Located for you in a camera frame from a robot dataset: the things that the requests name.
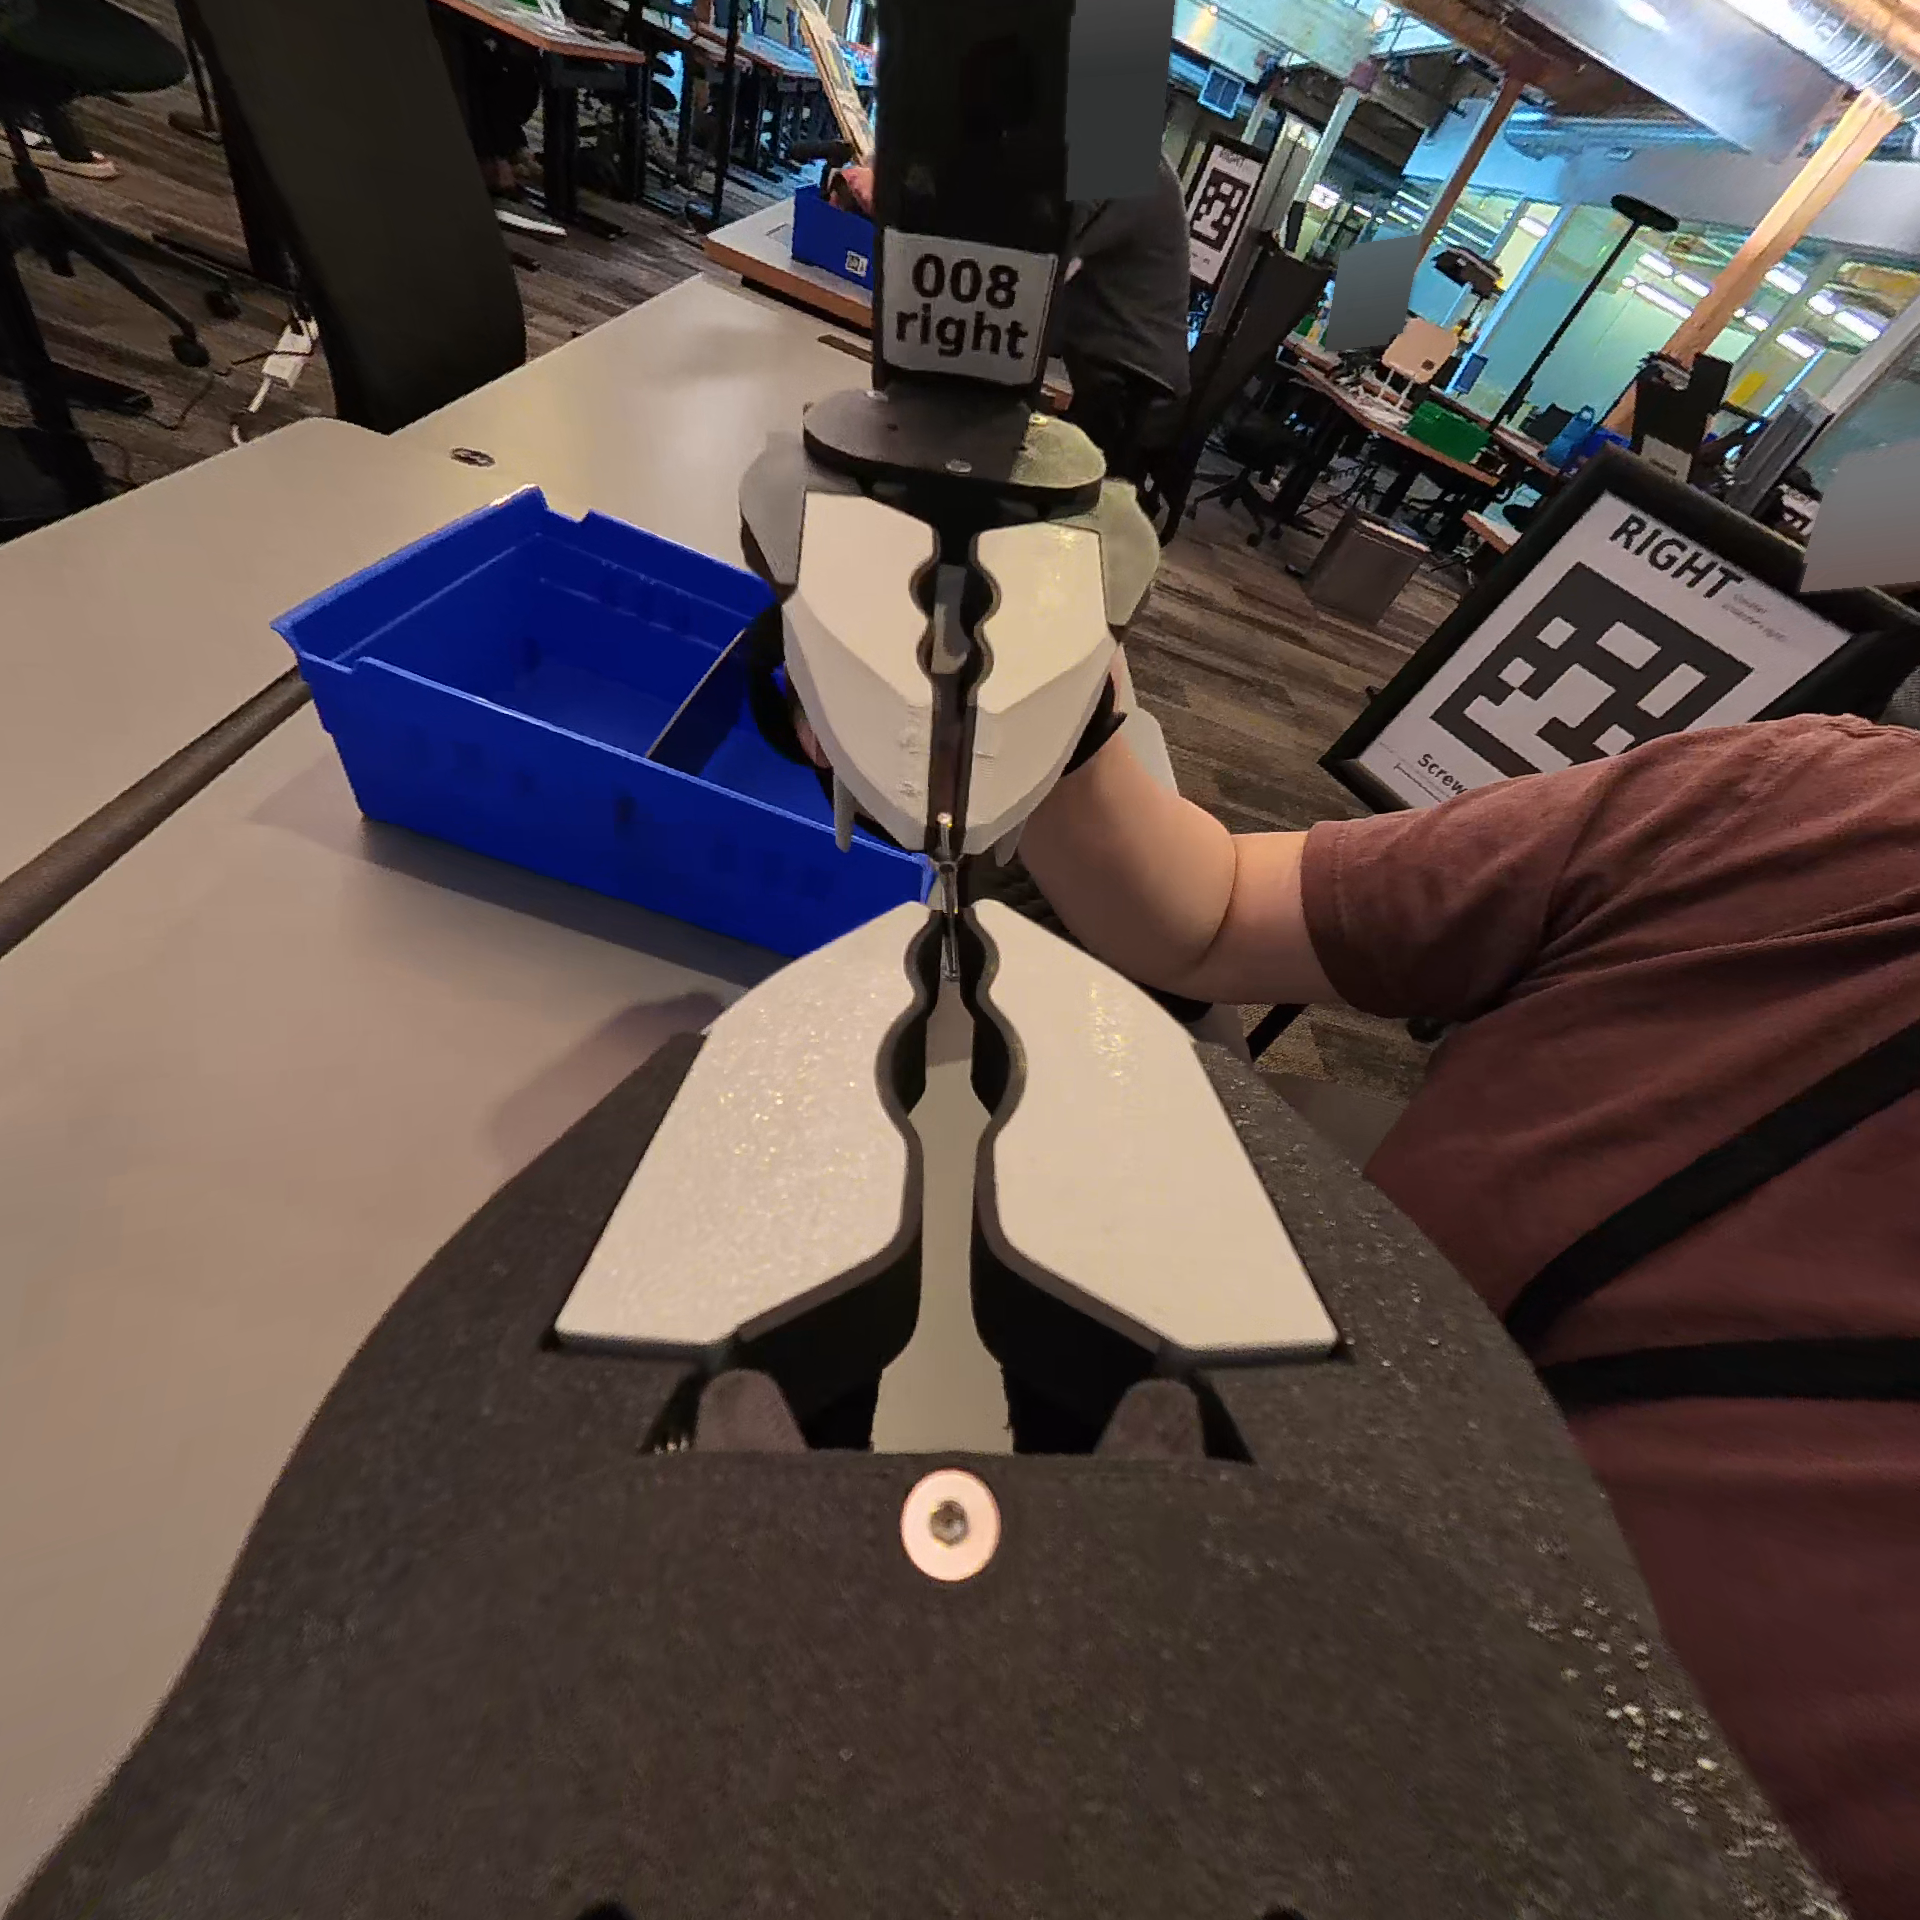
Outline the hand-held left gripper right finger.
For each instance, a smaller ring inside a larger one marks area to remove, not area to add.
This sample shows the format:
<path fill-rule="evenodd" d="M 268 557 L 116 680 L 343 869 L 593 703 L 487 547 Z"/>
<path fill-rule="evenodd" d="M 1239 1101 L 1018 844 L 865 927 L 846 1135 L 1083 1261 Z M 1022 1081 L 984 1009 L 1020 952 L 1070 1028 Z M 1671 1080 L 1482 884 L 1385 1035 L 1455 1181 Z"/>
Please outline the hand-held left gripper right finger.
<path fill-rule="evenodd" d="M 1331 1313 L 1188 1029 L 998 900 L 969 925 L 977 1035 L 1009 1069 L 975 1177 L 998 1261 L 1180 1371 L 1331 1356 Z"/>

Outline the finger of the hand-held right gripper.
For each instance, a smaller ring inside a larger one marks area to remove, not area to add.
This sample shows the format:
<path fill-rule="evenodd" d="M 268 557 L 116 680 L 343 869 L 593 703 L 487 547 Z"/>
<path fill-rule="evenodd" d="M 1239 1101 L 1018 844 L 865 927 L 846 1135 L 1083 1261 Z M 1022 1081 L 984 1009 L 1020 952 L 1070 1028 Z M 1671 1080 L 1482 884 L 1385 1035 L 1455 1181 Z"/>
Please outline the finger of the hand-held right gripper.
<path fill-rule="evenodd" d="M 861 491 L 803 491 L 795 582 L 782 605 L 784 663 L 840 813 L 860 811 L 901 850 L 934 826 L 929 615 L 915 590 L 940 557 L 935 528 Z"/>
<path fill-rule="evenodd" d="M 972 688 L 963 856 L 1007 841 L 1057 784 L 1115 654 L 1094 530 L 993 528 L 972 560 L 990 605 L 975 625 L 986 662 Z"/>

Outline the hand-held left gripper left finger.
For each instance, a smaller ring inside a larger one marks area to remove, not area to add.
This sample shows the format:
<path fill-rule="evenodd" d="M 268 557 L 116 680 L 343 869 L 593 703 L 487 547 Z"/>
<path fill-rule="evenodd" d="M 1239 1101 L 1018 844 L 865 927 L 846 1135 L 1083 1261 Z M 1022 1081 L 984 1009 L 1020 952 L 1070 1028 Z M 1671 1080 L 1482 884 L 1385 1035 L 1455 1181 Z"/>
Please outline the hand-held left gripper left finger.
<path fill-rule="evenodd" d="M 921 1155 L 894 1068 L 921 903 L 787 961 L 707 1024 L 559 1307 L 555 1344 L 722 1370 L 880 1370 L 920 1302 Z"/>

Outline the blue plastic parts bin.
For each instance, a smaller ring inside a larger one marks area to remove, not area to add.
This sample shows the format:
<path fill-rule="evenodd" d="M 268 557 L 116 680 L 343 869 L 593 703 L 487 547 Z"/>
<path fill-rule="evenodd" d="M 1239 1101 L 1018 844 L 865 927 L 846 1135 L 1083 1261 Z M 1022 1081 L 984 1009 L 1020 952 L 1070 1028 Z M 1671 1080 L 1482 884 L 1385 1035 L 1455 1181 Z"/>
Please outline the blue plastic parts bin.
<path fill-rule="evenodd" d="M 931 867 L 864 828 L 757 718 L 784 690 L 755 573 L 513 491 L 278 614 L 359 811 L 800 956 Z"/>

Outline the person's right forearm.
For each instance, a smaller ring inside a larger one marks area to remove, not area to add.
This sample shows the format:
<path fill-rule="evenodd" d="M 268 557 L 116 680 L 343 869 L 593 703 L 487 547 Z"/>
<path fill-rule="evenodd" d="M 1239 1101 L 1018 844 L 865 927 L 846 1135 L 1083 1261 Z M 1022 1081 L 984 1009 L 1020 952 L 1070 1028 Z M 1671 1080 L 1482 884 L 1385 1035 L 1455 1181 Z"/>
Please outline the person's right forearm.
<path fill-rule="evenodd" d="M 1305 918 L 1308 833 L 1233 833 L 1185 802 L 1177 841 L 1128 885 L 1045 889 L 1023 867 L 1070 934 L 1142 987 L 1230 1004 L 1331 1001 Z"/>

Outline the person's right hand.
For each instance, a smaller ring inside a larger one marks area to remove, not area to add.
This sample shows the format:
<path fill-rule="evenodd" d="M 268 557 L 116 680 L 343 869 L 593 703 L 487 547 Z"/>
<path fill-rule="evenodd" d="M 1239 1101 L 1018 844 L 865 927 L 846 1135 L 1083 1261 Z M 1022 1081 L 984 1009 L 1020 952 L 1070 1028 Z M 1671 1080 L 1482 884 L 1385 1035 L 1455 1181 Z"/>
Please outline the person's right hand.
<path fill-rule="evenodd" d="M 1180 839 L 1191 811 L 1158 724 L 1140 709 L 1068 768 L 1020 833 L 1020 857 L 1045 892 L 1129 885 Z"/>

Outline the small blue bin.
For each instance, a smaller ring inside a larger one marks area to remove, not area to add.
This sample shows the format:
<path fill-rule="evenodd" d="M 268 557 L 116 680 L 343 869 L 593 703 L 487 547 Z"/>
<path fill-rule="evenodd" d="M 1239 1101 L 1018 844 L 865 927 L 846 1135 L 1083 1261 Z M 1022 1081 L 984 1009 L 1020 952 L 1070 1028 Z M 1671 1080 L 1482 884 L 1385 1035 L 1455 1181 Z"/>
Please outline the small blue bin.
<path fill-rule="evenodd" d="M 800 188 L 789 201 L 787 254 L 793 263 L 871 296 L 877 227 L 823 186 Z"/>

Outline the small marker sign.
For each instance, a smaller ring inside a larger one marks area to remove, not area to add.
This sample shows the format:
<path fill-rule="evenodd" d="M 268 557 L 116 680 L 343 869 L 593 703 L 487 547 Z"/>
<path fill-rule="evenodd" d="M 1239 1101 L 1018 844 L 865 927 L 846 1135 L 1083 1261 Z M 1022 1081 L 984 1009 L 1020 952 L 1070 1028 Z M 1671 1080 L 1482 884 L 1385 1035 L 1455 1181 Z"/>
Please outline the small marker sign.
<path fill-rule="evenodd" d="M 1247 225 L 1266 158 L 1231 137 L 1212 137 L 1185 192 L 1188 274 L 1193 288 L 1217 289 Z"/>

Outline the grey trash bin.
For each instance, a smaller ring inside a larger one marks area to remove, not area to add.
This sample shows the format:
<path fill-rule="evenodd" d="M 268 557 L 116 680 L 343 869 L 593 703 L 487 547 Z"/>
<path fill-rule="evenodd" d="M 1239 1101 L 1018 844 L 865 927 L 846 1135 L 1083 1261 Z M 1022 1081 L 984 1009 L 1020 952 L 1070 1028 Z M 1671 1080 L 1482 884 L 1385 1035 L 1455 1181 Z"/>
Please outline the grey trash bin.
<path fill-rule="evenodd" d="M 1319 610 L 1376 627 L 1429 557 L 1425 540 L 1354 506 L 1323 537 L 1302 588 Z"/>

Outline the black framed marker sign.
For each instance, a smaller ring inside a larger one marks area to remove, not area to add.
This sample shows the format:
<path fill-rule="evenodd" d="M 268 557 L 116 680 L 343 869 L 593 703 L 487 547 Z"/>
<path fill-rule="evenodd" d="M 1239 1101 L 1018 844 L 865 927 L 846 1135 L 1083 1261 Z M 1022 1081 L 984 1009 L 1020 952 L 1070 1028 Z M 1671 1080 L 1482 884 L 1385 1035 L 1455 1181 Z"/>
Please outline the black framed marker sign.
<path fill-rule="evenodd" d="M 1877 715 L 1916 667 L 1916 611 L 1803 590 L 1806 552 L 1607 449 L 1533 516 L 1319 768 L 1371 811 L 1789 713 Z"/>

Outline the black mesh office chair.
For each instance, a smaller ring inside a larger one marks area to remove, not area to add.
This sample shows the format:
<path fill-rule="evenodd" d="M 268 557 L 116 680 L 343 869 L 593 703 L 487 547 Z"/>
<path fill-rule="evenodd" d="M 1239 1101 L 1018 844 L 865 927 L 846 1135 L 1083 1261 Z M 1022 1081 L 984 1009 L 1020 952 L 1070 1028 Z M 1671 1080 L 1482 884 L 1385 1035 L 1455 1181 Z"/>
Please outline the black mesh office chair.
<path fill-rule="evenodd" d="M 516 269 L 427 4 L 178 9 L 317 321 L 337 416 L 393 433 L 516 371 Z"/>

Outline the black floor lamp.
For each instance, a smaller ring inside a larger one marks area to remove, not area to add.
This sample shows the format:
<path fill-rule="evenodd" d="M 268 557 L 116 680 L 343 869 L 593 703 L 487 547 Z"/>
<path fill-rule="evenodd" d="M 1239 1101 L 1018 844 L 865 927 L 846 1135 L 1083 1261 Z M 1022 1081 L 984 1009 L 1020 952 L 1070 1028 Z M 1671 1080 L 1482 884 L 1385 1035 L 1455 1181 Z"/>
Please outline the black floor lamp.
<path fill-rule="evenodd" d="M 1578 318 L 1581 316 L 1584 308 L 1601 289 L 1601 286 L 1614 272 L 1620 256 L 1627 249 L 1627 245 L 1641 232 L 1641 227 L 1651 229 L 1659 235 L 1665 235 L 1679 225 L 1677 213 L 1670 212 L 1659 203 L 1651 203 L 1631 193 L 1612 193 L 1607 203 L 1622 224 L 1620 232 L 1612 241 L 1612 247 L 1607 249 L 1603 260 L 1594 267 L 1584 288 L 1571 300 L 1571 304 L 1568 306 L 1559 321 L 1551 328 L 1551 331 L 1547 334 L 1544 344 L 1537 348 L 1530 364 L 1523 367 L 1523 371 L 1519 373 L 1519 377 L 1516 380 L 1508 395 L 1500 401 L 1500 408 L 1492 414 L 1493 430 L 1504 430 L 1508 421 L 1513 417 L 1513 414 L 1521 408 L 1523 398 L 1527 395 L 1527 389 L 1532 387 L 1535 376 L 1546 367 L 1547 359 L 1559 348 L 1559 344 L 1571 329 L 1571 323 L 1575 323 Z"/>

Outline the white power strip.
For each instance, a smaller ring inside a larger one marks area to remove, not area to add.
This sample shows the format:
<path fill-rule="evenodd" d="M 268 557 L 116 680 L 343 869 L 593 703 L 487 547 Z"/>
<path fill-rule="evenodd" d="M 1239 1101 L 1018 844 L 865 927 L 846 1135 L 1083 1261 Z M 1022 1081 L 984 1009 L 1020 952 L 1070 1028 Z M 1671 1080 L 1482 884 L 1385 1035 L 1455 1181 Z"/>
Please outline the white power strip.
<path fill-rule="evenodd" d="M 271 395 L 292 392 L 317 345 L 319 323 L 305 314 L 287 316 L 274 348 L 259 361 L 245 414 L 255 416 Z"/>

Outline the black swivel office chair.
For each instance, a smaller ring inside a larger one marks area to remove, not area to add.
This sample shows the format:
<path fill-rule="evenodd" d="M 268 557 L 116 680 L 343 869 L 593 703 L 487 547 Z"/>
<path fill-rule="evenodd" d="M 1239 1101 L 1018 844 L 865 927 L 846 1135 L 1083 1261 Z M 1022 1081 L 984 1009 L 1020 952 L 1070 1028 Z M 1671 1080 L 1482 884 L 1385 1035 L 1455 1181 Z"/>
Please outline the black swivel office chair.
<path fill-rule="evenodd" d="M 4 247 L 35 251 L 56 275 L 72 275 L 75 260 L 83 260 L 157 314 L 173 359 L 198 371 L 210 364 L 210 352 L 193 320 L 148 286 L 134 261 L 199 275 L 205 312 L 216 320 L 236 314 L 227 277 L 152 235 L 61 201 L 48 183 L 56 172 L 88 180 L 111 172 L 73 130 L 75 102 L 159 91 L 185 74 L 179 48 L 118 4 L 4 4 L 4 167 L 12 172 L 4 188 Z"/>

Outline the wooden support post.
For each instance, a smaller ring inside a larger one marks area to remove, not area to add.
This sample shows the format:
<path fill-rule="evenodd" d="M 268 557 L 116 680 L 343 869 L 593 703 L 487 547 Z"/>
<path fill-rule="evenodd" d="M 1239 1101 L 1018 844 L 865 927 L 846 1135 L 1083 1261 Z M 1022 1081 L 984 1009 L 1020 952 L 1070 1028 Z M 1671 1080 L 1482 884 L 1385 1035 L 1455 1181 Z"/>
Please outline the wooden support post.
<path fill-rule="evenodd" d="M 1713 348 L 1735 321 L 1739 306 L 1784 256 L 1807 235 L 1844 186 L 1902 122 L 1900 108 L 1871 89 L 1855 91 L 1811 154 L 1767 203 L 1739 249 L 1712 280 L 1691 312 L 1676 325 L 1659 356 L 1681 370 Z"/>

